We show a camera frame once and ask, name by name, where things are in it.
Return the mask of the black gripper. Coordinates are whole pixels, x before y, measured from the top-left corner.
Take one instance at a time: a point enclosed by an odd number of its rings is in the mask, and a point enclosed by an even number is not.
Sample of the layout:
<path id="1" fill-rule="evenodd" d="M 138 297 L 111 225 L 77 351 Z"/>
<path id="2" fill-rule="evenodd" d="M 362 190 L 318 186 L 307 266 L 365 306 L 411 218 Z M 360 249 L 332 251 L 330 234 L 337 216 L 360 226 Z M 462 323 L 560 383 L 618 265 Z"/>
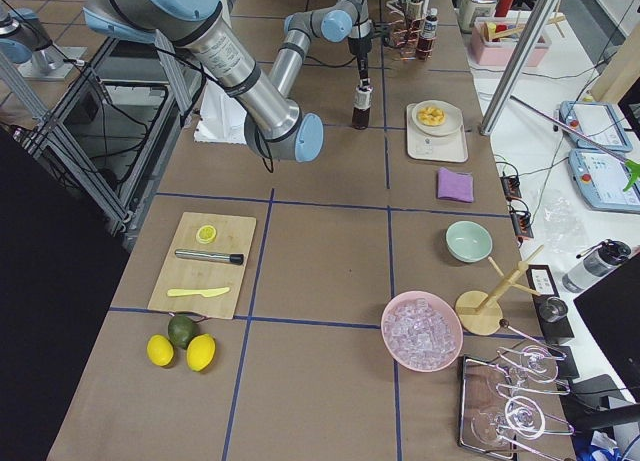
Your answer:
<path id="1" fill-rule="evenodd" d="M 368 62 L 368 55 L 372 49 L 371 36 L 366 35 L 358 38 L 349 37 L 348 45 L 351 54 L 356 57 L 359 74 L 358 87 L 364 89 L 365 86 L 367 89 L 371 89 Z"/>

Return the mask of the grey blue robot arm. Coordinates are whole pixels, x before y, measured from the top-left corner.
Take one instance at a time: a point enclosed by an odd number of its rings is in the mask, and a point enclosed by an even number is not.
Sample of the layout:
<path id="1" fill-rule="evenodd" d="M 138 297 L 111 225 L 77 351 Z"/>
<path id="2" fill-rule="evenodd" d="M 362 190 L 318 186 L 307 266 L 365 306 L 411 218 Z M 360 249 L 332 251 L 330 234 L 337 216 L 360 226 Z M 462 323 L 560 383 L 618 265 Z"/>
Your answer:
<path id="1" fill-rule="evenodd" d="M 144 44 L 162 33 L 188 50 L 224 92 L 246 111 L 245 139 L 265 160 L 309 162 L 320 153 L 324 127 L 289 97 L 311 42 L 348 40 L 361 72 L 367 70 L 372 23 L 367 0 L 337 0 L 327 8 L 297 12 L 265 73 L 222 16 L 222 0 L 84 0 L 87 25 L 105 36 Z"/>

